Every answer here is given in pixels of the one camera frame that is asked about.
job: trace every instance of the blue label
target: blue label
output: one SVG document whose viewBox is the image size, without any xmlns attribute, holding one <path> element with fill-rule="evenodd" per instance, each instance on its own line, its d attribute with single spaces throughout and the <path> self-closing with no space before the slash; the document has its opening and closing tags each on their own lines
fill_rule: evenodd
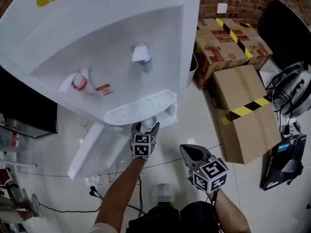
<svg viewBox="0 0 311 233">
<path fill-rule="evenodd" d="M 286 150 L 290 146 L 289 143 L 278 146 L 278 151 Z"/>
</svg>

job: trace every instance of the black product box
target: black product box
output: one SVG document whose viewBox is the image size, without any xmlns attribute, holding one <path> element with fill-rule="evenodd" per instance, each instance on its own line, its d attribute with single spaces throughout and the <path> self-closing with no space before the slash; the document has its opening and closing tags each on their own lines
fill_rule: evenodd
<svg viewBox="0 0 311 233">
<path fill-rule="evenodd" d="M 260 184 L 264 191 L 293 178 L 293 174 L 301 166 L 306 139 L 305 134 L 290 136 L 271 149 Z"/>
</svg>

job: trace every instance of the black pants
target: black pants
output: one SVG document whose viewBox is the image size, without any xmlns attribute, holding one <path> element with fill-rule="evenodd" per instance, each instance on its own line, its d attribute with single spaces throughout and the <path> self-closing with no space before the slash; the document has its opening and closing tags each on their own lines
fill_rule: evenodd
<svg viewBox="0 0 311 233">
<path fill-rule="evenodd" d="M 180 212 L 174 208 L 153 208 L 146 215 L 129 221 L 126 233 L 217 233 L 218 222 L 213 206 L 198 201 L 187 205 Z"/>
</svg>

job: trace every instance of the brown cardboard box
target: brown cardboard box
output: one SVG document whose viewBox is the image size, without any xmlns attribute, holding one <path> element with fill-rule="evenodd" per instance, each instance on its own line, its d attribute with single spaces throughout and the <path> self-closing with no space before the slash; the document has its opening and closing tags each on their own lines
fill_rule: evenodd
<svg viewBox="0 0 311 233">
<path fill-rule="evenodd" d="M 214 72 L 208 92 L 228 162 L 247 164 L 262 156 L 281 141 L 271 103 L 223 125 L 222 118 L 267 95 L 253 66 L 241 66 Z"/>
<path fill-rule="evenodd" d="M 252 54 L 247 64 L 260 70 L 272 55 L 267 44 L 253 28 L 242 27 L 232 19 L 221 20 Z M 214 71 L 244 65 L 247 56 L 215 19 L 200 19 L 198 28 L 194 52 L 199 66 L 195 80 L 203 89 Z"/>
</svg>

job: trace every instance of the white pipe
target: white pipe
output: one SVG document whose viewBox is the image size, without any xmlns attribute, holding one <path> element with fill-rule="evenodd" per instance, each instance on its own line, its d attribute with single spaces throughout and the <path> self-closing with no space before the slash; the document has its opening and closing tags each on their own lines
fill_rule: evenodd
<svg viewBox="0 0 311 233">
<path fill-rule="evenodd" d="M 13 162 L 13 161 L 5 161 L 5 160 L 0 160 L 0 163 L 14 165 L 14 166 L 37 167 L 37 164 L 26 164 L 26 163 L 19 163 L 19 162 Z"/>
</svg>

